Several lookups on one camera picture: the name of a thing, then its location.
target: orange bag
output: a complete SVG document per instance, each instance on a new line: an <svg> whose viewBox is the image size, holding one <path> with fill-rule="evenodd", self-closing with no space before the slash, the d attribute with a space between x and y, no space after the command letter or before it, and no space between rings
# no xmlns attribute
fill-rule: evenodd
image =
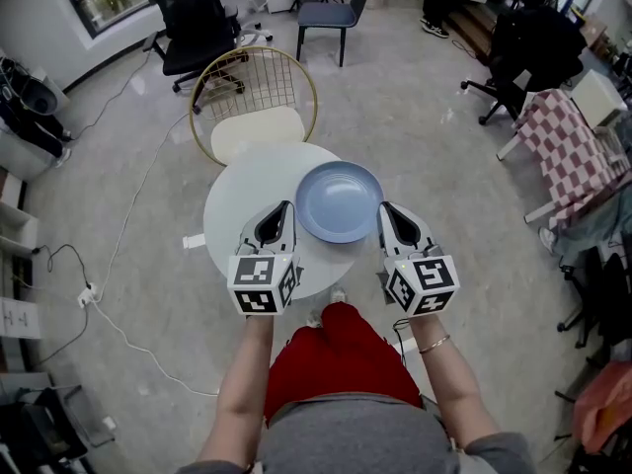
<svg viewBox="0 0 632 474"><path fill-rule="evenodd" d="M632 418L632 362L611 361L575 403L573 436L597 453Z"/></svg>

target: white chair seat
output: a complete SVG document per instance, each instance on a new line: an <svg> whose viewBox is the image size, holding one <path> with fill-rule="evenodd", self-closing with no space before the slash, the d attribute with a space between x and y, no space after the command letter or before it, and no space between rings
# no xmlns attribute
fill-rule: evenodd
<svg viewBox="0 0 632 474"><path fill-rule="evenodd" d="M302 142L305 127L298 112L287 106L263 109L222 120L213 129L210 146L221 162L264 143Z"/></svg>

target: blue plate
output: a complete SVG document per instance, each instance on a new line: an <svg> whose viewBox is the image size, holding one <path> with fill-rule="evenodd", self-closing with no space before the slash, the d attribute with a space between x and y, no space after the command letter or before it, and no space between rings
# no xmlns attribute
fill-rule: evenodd
<svg viewBox="0 0 632 474"><path fill-rule="evenodd" d="M360 165L329 162L311 170L298 185L296 212L305 230L327 242L365 237L377 224L384 193Z"/></svg>

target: gray shirt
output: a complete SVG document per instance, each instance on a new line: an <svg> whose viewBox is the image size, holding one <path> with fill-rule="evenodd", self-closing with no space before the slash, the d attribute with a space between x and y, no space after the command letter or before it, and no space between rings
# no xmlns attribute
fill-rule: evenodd
<svg viewBox="0 0 632 474"><path fill-rule="evenodd" d="M432 414L379 395L292 405L264 434L258 462L272 474L535 474L524 437L495 434L452 448ZM230 462L191 464L178 474L241 474Z"/></svg>

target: bracelet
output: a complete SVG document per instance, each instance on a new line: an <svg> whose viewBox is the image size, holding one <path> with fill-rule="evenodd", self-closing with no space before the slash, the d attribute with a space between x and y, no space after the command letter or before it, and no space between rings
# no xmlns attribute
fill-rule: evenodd
<svg viewBox="0 0 632 474"><path fill-rule="evenodd" d="M427 352L431 352L434 348L438 348L439 346L441 346L445 341L447 341L450 338L450 335L447 334L443 339L439 339L438 341L436 341L433 345L428 346L427 348L424 348L423 350L419 350L420 355L424 355Z"/></svg>

